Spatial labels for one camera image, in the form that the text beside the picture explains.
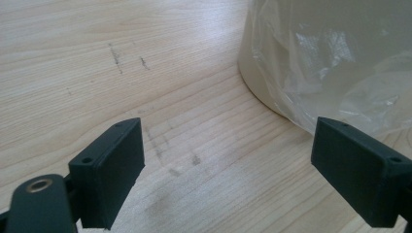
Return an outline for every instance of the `wooden table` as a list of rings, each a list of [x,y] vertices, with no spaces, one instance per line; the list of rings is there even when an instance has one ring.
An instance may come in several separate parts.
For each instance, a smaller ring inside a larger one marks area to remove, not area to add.
[[[236,59],[247,0],[0,2],[0,209],[117,121],[147,167],[113,232],[402,232],[367,226]],[[410,131],[381,138],[411,156]],[[102,232],[102,230],[81,230]]]

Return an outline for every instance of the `scratch mark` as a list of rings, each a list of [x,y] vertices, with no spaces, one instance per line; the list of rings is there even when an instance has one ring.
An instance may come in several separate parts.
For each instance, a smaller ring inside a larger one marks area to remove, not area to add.
[[[164,141],[164,143],[166,144],[166,146],[167,146],[168,148],[170,148],[169,140],[167,140],[167,138],[164,137],[164,135],[161,135],[161,139],[163,139],[163,141]]]
[[[161,159],[163,151],[157,146],[157,143],[154,137],[152,136],[152,133],[148,127],[145,127],[145,131],[147,132],[149,140],[151,141],[152,147],[154,148],[155,156],[158,158],[158,160],[160,161],[160,164],[163,166],[162,159]]]
[[[115,50],[113,49],[113,45],[112,43],[109,43],[109,48],[110,48],[110,52],[112,53],[112,57],[113,59],[115,59],[115,64],[118,66],[118,69],[120,71],[120,74],[123,74],[123,70],[120,67],[120,62],[119,62],[119,58],[120,58],[120,54],[116,53]]]
[[[140,57],[140,60],[142,61],[142,66],[145,67],[146,70],[151,70],[151,68],[149,68],[148,65],[146,65],[146,61],[145,59],[143,59],[143,57]]]
[[[193,164],[194,166],[199,165],[202,162],[202,160],[195,155],[192,159],[191,159],[191,164]]]
[[[176,171],[173,168],[169,169],[169,173],[172,174],[172,176],[174,177],[180,177],[180,175],[182,175],[180,172]]]
[[[69,95],[72,95],[72,92],[70,91],[69,87],[66,87],[67,92],[69,93]]]

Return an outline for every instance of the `black plastic part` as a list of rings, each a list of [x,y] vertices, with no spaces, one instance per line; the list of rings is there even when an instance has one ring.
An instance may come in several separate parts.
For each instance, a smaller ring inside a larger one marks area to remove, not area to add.
[[[6,232],[7,218],[9,217],[9,212],[0,214],[0,232]]]
[[[140,118],[113,125],[70,161],[84,228],[111,228],[144,166]]]
[[[412,162],[348,124],[319,117],[312,164],[372,227],[394,227],[407,209]]]
[[[6,232],[76,232],[64,180],[46,175],[21,184],[14,192]]]

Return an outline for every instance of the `wood grain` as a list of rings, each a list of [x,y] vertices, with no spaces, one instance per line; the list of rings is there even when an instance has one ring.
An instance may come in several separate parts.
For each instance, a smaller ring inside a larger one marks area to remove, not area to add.
[[[247,0],[0,2],[0,210],[113,123],[147,167],[113,232],[371,229],[311,166],[313,138],[262,105],[236,59]],[[381,138],[411,156],[409,130]],[[81,232],[102,232],[85,230]]]

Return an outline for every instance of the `hole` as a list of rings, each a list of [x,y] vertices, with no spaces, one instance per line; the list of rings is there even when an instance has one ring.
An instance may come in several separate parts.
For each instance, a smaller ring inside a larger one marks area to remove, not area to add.
[[[27,188],[26,191],[30,193],[39,192],[52,185],[52,180],[50,179],[41,179],[31,183]]]
[[[89,158],[89,157],[82,159],[82,162],[83,162],[83,163],[89,163],[89,162],[91,162],[91,161],[93,161],[93,159],[92,159],[92,158]]]
[[[402,161],[402,160],[401,160],[400,158],[398,158],[398,157],[391,157],[390,160],[391,160],[392,162],[401,162],[401,161]]]

